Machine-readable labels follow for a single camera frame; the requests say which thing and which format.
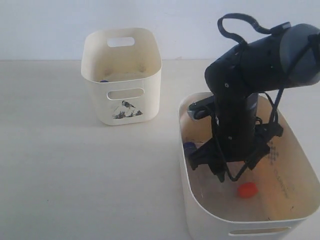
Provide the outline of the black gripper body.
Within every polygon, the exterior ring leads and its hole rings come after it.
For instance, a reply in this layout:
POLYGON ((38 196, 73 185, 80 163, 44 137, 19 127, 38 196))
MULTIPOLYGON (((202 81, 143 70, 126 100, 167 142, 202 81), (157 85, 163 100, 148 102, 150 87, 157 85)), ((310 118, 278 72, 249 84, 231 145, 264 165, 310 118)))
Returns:
POLYGON ((213 137, 210 141, 210 150, 213 153, 213 162, 225 166, 225 174, 230 175, 228 163, 242 162, 238 175, 246 170, 253 170, 259 161, 271 152, 269 141, 274 137, 281 137, 284 128, 278 121, 255 125, 252 138, 238 137, 236 139, 219 139, 213 137))

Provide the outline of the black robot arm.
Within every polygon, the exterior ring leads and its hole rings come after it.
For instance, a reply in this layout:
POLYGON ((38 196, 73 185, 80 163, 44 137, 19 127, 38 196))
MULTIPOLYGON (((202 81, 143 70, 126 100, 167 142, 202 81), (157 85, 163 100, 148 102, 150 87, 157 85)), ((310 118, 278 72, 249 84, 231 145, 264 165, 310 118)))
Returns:
POLYGON ((285 89, 320 80, 320 30, 310 24, 273 28, 266 37, 240 43, 204 71, 211 96, 191 103, 194 120, 211 119, 211 138, 192 147, 192 169, 209 167, 220 182, 237 181, 271 151, 281 137, 278 106, 285 89))

